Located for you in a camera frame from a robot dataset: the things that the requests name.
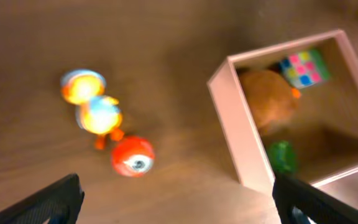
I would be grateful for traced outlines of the red and grey ball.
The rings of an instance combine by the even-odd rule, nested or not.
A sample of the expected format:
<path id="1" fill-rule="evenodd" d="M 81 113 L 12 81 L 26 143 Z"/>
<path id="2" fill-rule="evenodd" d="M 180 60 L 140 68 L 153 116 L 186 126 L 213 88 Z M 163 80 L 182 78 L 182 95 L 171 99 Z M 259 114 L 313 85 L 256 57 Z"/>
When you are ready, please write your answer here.
<path id="1" fill-rule="evenodd" d="M 126 177 L 141 177 L 154 165 L 155 153 L 151 143 L 138 136 L 120 141 L 111 152 L 112 168 Z"/>

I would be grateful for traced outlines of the green ridged ball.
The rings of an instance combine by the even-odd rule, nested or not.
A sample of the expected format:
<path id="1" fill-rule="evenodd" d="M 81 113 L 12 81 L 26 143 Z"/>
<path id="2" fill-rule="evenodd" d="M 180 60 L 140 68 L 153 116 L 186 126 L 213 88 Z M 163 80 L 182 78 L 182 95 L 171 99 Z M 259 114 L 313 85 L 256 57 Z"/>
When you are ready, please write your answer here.
<path id="1" fill-rule="evenodd" d="M 267 150 L 269 163 L 276 173 L 293 175 L 298 169 L 293 145 L 286 140 L 274 141 Z"/>

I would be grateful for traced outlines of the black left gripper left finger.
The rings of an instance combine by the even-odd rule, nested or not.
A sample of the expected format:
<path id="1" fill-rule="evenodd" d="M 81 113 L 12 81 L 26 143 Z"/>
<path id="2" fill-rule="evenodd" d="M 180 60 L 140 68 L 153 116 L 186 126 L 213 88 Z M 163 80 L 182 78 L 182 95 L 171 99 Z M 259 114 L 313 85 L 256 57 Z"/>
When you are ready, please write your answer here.
<path id="1" fill-rule="evenodd" d="M 0 224 L 75 224 L 84 199 L 78 174 L 68 174 L 0 211 Z"/>

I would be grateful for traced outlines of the brown plush toy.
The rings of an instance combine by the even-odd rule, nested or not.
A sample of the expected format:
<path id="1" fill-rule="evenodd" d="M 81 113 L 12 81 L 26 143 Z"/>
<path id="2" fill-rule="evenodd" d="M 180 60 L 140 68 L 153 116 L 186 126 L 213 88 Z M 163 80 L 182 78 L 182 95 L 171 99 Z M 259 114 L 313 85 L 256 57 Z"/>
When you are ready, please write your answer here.
<path id="1" fill-rule="evenodd" d="M 238 74 L 255 126 L 261 136 L 288 121 L 298 108 L 300 92 L 271 70 Z"/>

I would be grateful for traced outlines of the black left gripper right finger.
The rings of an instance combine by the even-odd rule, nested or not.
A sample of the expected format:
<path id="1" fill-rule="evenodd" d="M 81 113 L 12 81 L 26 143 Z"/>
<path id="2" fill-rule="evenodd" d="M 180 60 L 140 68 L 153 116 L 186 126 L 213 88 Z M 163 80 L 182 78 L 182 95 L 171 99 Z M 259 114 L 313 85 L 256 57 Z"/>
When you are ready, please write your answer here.
<path id="1" fill-rule="evenodd" d="M 357 209 L 286 174 L 275 174 L 272 197 L 284 224 L 358 224 Z"/>

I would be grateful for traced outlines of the orange duck toy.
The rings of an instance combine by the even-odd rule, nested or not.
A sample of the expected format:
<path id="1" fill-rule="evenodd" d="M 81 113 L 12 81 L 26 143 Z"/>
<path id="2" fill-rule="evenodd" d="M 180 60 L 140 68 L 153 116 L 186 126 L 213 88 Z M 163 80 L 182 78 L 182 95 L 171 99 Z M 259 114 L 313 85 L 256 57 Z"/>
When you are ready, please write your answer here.
<path id="1" fill-rule="evenodd" d="M 102 74 L 85 68 L 66 72 L 60 79 L 63 99 L 76 106 L 79 127 L 96 135 L 94 146 L 98 150 L 106 147 L 107 136 L 113 141 L 124 136 L 119 100 L 104 94 L 106 85 Z"/>

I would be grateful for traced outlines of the colourful puzzle cube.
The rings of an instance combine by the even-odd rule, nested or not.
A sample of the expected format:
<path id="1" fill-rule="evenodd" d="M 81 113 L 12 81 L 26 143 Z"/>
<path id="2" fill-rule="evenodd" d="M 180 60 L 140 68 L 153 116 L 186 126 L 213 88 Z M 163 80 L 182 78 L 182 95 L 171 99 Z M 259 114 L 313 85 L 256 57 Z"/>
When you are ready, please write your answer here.
<path id="1" fill-rule="evenodd" d="M 331 78 L 331 73 L 318 49 L 291 54 L 279 61 L 279 65 L 285 79 L 297 89 Z"/>

